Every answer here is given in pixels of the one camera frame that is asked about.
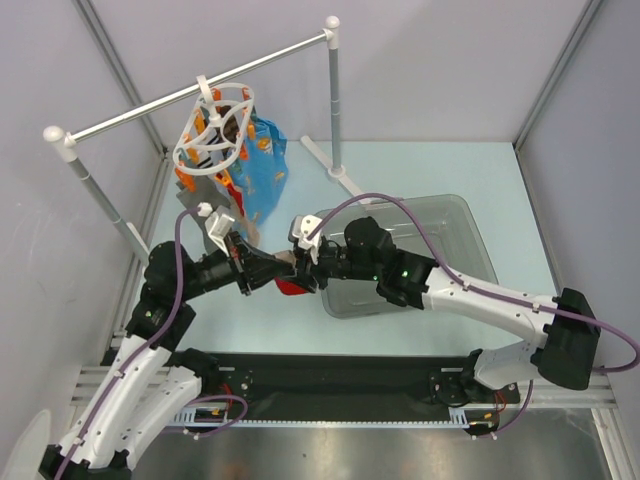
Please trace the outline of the red reindeer sock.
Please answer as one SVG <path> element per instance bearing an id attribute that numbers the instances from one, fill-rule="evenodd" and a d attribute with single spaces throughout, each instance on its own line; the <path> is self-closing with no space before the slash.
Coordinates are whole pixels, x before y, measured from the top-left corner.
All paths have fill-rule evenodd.
<path id="1" fill-rule="evenodd" d="M 232 214 L 239 225 L 239 231 L 244 234 L 250 245 L 258 247 L 261 239 L 260 233 L 256 224 L 251 222 L 246 215 L 241 192 L 233 185 L 229 185 L 227 190 L 230 196 Z"/>
<path id="2" fill-rule="evenodd" d="M 292 251 L 280 251 L 275 253 L 274 256 L 278 260 L 286 262 L 292 268 L 296 267 L 296 257 Z M 296 272 L 276 277 L 275 283 L 280 292 L 286 296 L 298 296 L 312 293 L 310 287 L 297 277 Z"/>

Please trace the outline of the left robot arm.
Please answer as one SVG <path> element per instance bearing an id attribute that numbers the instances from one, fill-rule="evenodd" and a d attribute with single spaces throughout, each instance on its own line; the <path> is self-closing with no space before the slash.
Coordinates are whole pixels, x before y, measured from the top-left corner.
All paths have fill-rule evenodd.
<path id="1" fill-rule="evenodd" d="M 128 479 L 141 455 L 191 404 L 224 406 L 221 428 L 243 420 L 245 398 L 225 389 L 217 359 L 177 349 L 196 313 L 189 300 L 235 284 L 248 295 L 295 271 L 288 253 L 268 254 L 237 232 L 221 248 L 192 260 L 178 239 L 150 254 L 138 304 L 108 373 L 64 437 L 47 446 L 45 479 Z"/>

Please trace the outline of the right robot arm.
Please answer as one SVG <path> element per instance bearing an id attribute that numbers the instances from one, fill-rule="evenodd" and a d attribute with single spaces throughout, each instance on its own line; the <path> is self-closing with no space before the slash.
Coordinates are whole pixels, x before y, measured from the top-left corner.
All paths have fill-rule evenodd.
<path id="1" fill-rule="evenodd" d="M 398 248 L 371 217 L 350 222 L 343 244 L 323 238 L 320 223 L 313 215 L 298 216 L 290 227 L 300 287 L 314 292 L 331 280 L 369 281 L 390 304 L 462 315 L 518 337 L 515 344 L 469 354 L 461 375 L 469 399 L 484 401 L 509 384 L 538 378 L 587 389 L 600 331 L 577 320 L 592 314 L 580 292 L 534 296 L 465 275 Z"/>

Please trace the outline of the white round clip hanger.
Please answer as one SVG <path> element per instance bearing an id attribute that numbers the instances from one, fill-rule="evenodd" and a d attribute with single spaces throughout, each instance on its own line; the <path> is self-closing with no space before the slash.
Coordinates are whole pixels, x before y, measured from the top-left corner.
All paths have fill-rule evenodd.
<path id="1" fill-rule="evenodd" d="M 255 94 L 237 82 L 210 85 L 196 77 L 195 101 L 172 152 L 174 168 L 184 175 L 212 176 L 237 160 L 247 160 L 248 139 Z"/>

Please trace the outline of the grey sock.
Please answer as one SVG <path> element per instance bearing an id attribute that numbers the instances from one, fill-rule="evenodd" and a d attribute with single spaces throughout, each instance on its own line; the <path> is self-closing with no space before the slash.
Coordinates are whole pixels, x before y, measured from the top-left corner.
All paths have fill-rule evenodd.
<path id="1" fill-rule="evenodd" d="M 182 181 L 178 180 L 176 186 L 178 193 L 176 198 L 185 209 L 193 209 L 200 203 L 208 203 L 213 210 L 219 206 L 228 208 L 230 202 L 228 198 L 214 185 L 214 181 L 206 176 L 199 176 L 194 179 L 195 190 L 191 191 Z"/>

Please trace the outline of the blue patterned sock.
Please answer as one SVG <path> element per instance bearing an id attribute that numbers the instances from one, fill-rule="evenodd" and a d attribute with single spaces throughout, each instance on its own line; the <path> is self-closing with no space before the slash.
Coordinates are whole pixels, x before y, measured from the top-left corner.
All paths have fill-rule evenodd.
<path id="1" fill-rule="evenodd" d="M 230 170 L 234 186 L 242 194 L 246 217 L 262 225 L 274 212 L 286 185 L 288 140 L 275 123 L 253 117 L 244 142 L 247 159 L 239 158 Z"/>

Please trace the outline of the orange clothes peg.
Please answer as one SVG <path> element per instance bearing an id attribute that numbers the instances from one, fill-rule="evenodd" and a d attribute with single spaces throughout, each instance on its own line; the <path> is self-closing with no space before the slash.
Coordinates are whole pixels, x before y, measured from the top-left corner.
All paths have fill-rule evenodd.
<path id="1" fill-rule="evenodd" d="M 194 193 L 197 191 L 196 182 L 193 176 L 183 172 L 179 168 L 175 168 L 174 171 L 179 180 L 179 183 L 182 185 L 184 189 L 186 189 L 190 193 Z"/>

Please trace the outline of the grey plastic bin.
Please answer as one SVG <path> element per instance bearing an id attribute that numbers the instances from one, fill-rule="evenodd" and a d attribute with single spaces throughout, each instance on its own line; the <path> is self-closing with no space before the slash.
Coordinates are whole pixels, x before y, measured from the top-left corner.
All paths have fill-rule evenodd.
<path id="1" fill-rule="evenodd" d="M 346 226 L 353 220 L 370 216 L 391 234 L 398 248 L 430 258 L 439 254 L 454 270 L 484 281 L 498 281 L 466 200 L 446 194 L 405 199 L 403 203 L 419 220 L 434 250 L 429 249 L 417 227 L 403 211 L 381 199 L 374 199 L 368 205 L 356 203 L 345 208 L 323 227 L 322 234 L 344 246 Z M 380 297 L 376 293 L 376 284 L 371 281 L 331 279 L 321 296 L 326 312 L 338 319 L 403 310 Z"/>

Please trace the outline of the brown sock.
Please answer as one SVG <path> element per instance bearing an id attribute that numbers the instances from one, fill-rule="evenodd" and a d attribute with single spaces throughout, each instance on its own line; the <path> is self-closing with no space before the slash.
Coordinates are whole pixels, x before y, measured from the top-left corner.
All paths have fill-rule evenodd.
<path id="1" fill-rule="evenodd" d="M 222 118 L 224 118 L 230 109 L 231 109 L 230 106 L 222 106 L 218 108 L 218 113 L 221 115 Z M 232 142 L 236 141 L 236 138 L 239 134 L 239 126 L 238 126 L 238 122 L 236 120 L 235 114 L 231 114 L 229 116 L 229 118 L 227 119 L 226 123 L 223 126 L 222 132 L 224 134 L 224 137 L 227 140 Z"/>

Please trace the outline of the white silver clothes rack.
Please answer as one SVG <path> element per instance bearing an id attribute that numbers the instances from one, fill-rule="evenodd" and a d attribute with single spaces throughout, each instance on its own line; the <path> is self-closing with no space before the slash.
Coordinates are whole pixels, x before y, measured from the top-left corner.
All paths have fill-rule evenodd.
<path id="1" fill-rule="evenodd" d="M 303 136 L 300 142 L 305 149 L 311 153 L 316 160 L 327 170 L 328 177 L 339 183 L 352 198 L 366 205 L 368 198 L 364 192 L 351 181 L 346 173 L 346 168 L 342 162 L 341 151 L 341 118 L 340 118 L 340 95 L 339 95 L 339 45 L 340 45 L 340 20 L 336 16 L 329 16 L 325 20 L 325 26 L 321 32 L 314 36 L 295 43 L 291 46 L 270 53 L 256 60 L 242 64 L 229 71 L 223 72 L 213 77 L 200 75 L 196 78 L 196 83 L 176 92 L 167 94 L 156 100 L 136 106 L 122 114 L 107 119 L 96 125 L 87 127 L 76 133 L 64 131 L 58 126 L 48 126 L 43 130 L 43 139 L 47 142 L 67 165 L 72 168 L 80 181 L 85 183 L 86 190 L 92 195 L 107 218 L 116 230 L 125 239 L 131 248 L 134 258 L 142 266 L 147 266 L 149 262 L 150 250 L 146 242 L 140 236 L 136 227 L 123 219 L 115 206 L 104 193 L 98 183 L 93 179 L 91 173 L 86 169 L 76 152 L 77 144 L 88 138 L 97 136 L 105 131 L 133 120 L 142 119 L 147 115 L 161 110 L 171 104 L 196 95 L 204 101 L 207 109 L 212 109 L 220 104 L 214 98 L 215 88 L 239 88 L 239 83 L 232 80 L 243 74 L 274 63 L 280 59 L 306 50 L 314 45 L 325 43 L 329 54 L 329 86 L 331 100 L 331 149 L 332 155 L 327 156 L 319 146 L 309 137 Z"/>

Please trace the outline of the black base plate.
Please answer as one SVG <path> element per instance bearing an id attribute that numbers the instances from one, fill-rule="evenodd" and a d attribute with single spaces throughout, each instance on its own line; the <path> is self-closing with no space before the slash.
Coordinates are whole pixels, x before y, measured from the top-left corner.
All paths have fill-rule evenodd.
<path id="1" fill-rule="evenodd" d="M 234 414 L 258 421 L 422 422 L 450 409 L 520 400 L 508 382 L 473 377 L 477 352 L 459 357 L 345 357 L 211 354 L 187 349 L 168 367 L 196 378 L 197 395 L 227 395 Z"/>

